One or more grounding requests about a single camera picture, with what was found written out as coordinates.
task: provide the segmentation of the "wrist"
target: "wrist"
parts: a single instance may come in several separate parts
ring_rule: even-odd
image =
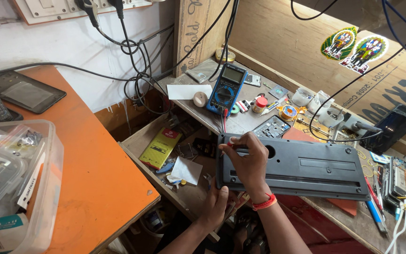
[[[194,227],[197,232],[200,232],[203,238],[213,231],[209,227],[209,223],[205,221],[201,216],[192,223],[192,227]]]
[[[256,185],[253,188],[246,188],[246,190],[249,193],[253,204],[262,204],[266,202],[270,199],[267,194],[272,194],[272,191],[266,183]]]

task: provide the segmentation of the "digital multimeter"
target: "digital multimeter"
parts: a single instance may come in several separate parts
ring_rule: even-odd
[[[228,109],[229,116],[248,72],[231,63],[225,63],[212,90],[206,108],[219,115]]]

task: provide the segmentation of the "wooden table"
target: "wooden table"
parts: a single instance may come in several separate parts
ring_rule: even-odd
[[[261,83],[265,82],[272,88],[277,85],[277,83],[271,81],[266,77],[263,77],[262,75],[254,72],[248,67],[243,66],[242,64],[237,62],[235,64],[246,68],[250,74],[261,76]],[[196,82],[189,76],[182,75],[178,78],[169,76],[160,80],[159,84],[163,87],[163,89],[166,89],[167,84],[195,85]],[[203,84],[210,84],[212,87],[214,87],[215,82],[209,83],[208,81],[206,81]],[[275,98],[272,95],[268,94],[269,90],[270,89],[263,84],[259,88],[244,84],[237,100],[253,100],[253,98],[256,97],[258,94],[265,93],[266,97],[269,99],[269,102],[271,102]],[[222,131],[219,115],[206,110],[206,108],[195,106],[192,100],[174,100],[173,102],[179,107],[183,108],[187,113],[204,124],[214,133],[219,134]],[[253,130],[255,127],[266,121],[271,116],[272,113],[259,116],[259,114],[252,112],[252,110],[249,110],[245,113],[232,114],[226,121],[226,131],[229,133],[243,134],[245,132]],[[359,145],[357,145],[357,149],[364,152],[367,159],[371,158],[366,149],[360,147]],[[388,151],[388,154],[403,158],[402,154],[397,153],[392,149]],[[367,159],[360,159],[362,165],[367,165]],[[369,178],[369,182],[371,184],[373,183],[372,178]],[[324,240],[327,243],[327,245],[324,246],[315,246],[318,252],[320,251],[321,253],[324,253],[324,251],[328,252],[328,250],[333,251],[343,249],[345,249],[346,251],[352,251],[352,248],[356,245],[355,243],[347,240],[347,237],[350,237],[351,239],[353,238],[354,240],[364,245],[367,249],[377,254],[384,253],[389,243],[391,242],[391,240],[387,239],[385,236],[379,233],[375,222],[373,221],[371,214],[364,202],[357,202],[357,215],[352,216],[341,211],[341,209],[332,205],[324,198],[300,197],[300,199],[301,200],[298,201],[295,199],[294,196],[284,196],[284,198],[282,199],[282,202],[284,203],[282,204],[282,207],[284,208],[284,210],[288,210],[285,212],[289,212],[289,214],[291,214],[288,215],[288,217],[297,216],[297,220],[291,220],[293,224],[295,223],[295,226],[296,224],[302,222],[309,224],[312,230],[316,232],[315,238],[320,237],[320,240]],[[390,215],[387,212],[385,212],[385,216],[386,226],[392,238],[392,231],[394,230],[396,221],[394,219],[394,216]],[[339,233],[336,232],[336,228],[341,228],[345,233],[347,233],[345,234],[346,239],[344,240],[344,242],[342,240],[339,240],[341,236],[339,235]],[[398,248],[406,251],[406,231],[398,238]],[[370,251],[366,250],[365,252],[355,253],[370,253]]]
[[[98,253],[161,196],[54,66],[20,73],[67,92],[39,115],[6,103],[25,120],[53,122],[64,145],[59,206],[45,253]]]

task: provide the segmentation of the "green tape roll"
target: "green tape roll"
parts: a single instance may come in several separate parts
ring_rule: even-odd
[[[231,113],[232,114],[237,114],[237,113],[239,113],[239,107],[236,105],[236,104],[234,104],[234,106],[233,106],[233,110],[231,111]]]

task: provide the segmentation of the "hand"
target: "hand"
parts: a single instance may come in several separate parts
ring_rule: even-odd
[[[214,231],[223,222],[228,196],[234,202],[239,203],[239,199],[235,195],[233,197],[233,194],[228,193],[228,187],[226,186],[218,190],[216,188],[216,178],[212,178],[211,189],[204,201],[202,215],[196,221],[207,231],[207,234]]]
[[[266,165],[269,150],[259,141],[258,137],[249,131],[241,137],[232,137],[230,141],[236,145],[245,145],[249,148],[249,154],[240,156],[232,147],[220,144],[219,149],[225,152],[233,163],[239,180],[250,194],[256,204],[266,202],[271,194],[266,184]]]

